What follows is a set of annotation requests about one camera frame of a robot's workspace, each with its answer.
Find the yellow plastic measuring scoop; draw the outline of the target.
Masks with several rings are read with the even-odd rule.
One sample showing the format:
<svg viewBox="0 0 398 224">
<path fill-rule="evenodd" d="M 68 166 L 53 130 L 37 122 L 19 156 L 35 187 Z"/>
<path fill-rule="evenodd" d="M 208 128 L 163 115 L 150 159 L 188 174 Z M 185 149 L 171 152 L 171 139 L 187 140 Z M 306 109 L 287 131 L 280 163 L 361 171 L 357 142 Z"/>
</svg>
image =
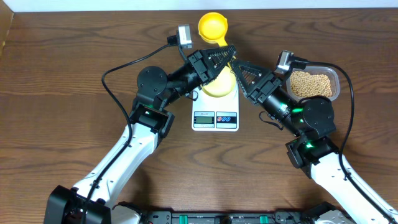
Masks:
<svg viewBox="0 0 398 224">
<path fill-rule="evenodd" d="M 225 40 L 227 31 L 228 20 L 218 12 L 208 12 L 198 22 L 199 35 L 209 44 L 218 44 L 220 47 L 227 46 Z"/>
</svg>

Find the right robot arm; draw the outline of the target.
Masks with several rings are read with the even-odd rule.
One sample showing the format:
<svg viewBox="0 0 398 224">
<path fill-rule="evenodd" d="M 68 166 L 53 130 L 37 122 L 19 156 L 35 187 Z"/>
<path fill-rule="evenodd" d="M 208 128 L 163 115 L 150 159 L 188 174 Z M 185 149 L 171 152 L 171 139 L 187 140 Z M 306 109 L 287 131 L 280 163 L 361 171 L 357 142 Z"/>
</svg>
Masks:
<svg viewBox="0 0 398 224">
<path fill-rule="evenodd" d="M 295 100 L 283 90 L 294 69 L 313 62 L 281 55 L 271 71 L 242 60 L 231 69 L 245 98 L 261 106 L 280 130 L 296 138 L 286 144 L 287 155 L 296 169 L 323 187 L 356 223 L 397 223 L 397 210 L 381 198 L 350 166 L 329 137 L 336 130 L 332 102 L 315 95 Z"/>
</svg>

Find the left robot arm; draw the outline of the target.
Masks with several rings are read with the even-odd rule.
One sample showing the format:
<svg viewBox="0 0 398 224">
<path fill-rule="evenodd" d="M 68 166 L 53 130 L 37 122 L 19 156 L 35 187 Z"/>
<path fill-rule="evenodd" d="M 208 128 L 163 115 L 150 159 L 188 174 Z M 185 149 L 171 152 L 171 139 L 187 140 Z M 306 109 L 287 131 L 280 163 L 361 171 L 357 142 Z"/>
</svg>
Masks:
<svg viewBox="0 0 398 224">
<path fill-rule="evenodd" d="M 139 223 L 141 212 L 117 204 L 124 186 L 139 165 L 167 137 L 175 116 L 165 107 L 216 79 L 236 55 L 233 45 L 196 50 L 171 74 L 148 66 L 137 77 L 132 110 L 122 113 L 127 125 L 101 162 L 68 189 L 57 186 L 49 195 L 45 223 Z"/>
</svg>

